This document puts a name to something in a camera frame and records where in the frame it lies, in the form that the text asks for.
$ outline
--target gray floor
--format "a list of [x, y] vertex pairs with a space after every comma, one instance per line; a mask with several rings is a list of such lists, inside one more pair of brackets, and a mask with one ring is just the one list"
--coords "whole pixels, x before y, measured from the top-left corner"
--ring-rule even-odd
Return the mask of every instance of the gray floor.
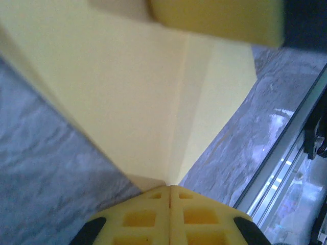
[[[254, 48], [258, 81], [181, 185], [233, 205], [327, 56]], [[0, 61], [0, 243], [68, 244], [94, 213], [139, 194]]]

